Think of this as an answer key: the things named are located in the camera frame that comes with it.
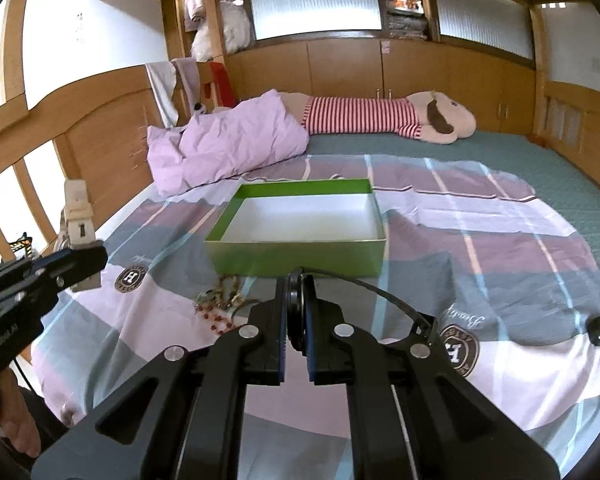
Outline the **left hand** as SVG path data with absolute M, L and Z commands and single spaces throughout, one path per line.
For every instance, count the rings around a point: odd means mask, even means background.
M 38 428 L 10 368 L 0 374 L 0 428 L 16 451 L 32 458 L 40 455 Z

